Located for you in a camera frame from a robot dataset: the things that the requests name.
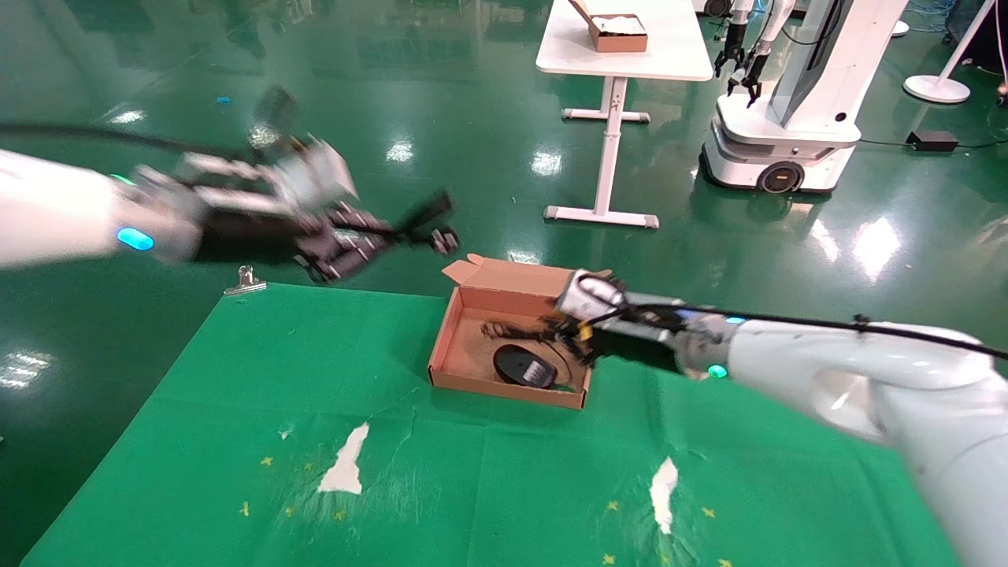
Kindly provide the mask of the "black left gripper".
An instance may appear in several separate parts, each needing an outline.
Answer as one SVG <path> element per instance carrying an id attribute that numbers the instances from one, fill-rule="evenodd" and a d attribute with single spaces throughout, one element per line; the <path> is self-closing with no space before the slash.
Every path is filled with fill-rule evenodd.
<path id="1" fill-rule="evenodd" d="M 291 150 L 273 164 L 187 152 L 186 185 L 199 204 L 195 261 L 295 257 L 314 284 L 334 284 L 373 261 L 380 241 L 401 242 L 385 219 L 335 204 L 334 150 Z"/>

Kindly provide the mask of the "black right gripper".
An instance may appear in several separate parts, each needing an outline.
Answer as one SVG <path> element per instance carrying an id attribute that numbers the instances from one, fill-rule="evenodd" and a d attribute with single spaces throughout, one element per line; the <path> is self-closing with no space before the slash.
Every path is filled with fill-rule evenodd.
<path id="1" fill-rule="evenodd" d="M 699 372 L 691 348 L 712 316 L 681 300 L 642 300 L 587 322 L 548 316 L 547 331 L 585 369 L 593 369 L 599 358 L 615 356 L 656 369 Z"/>

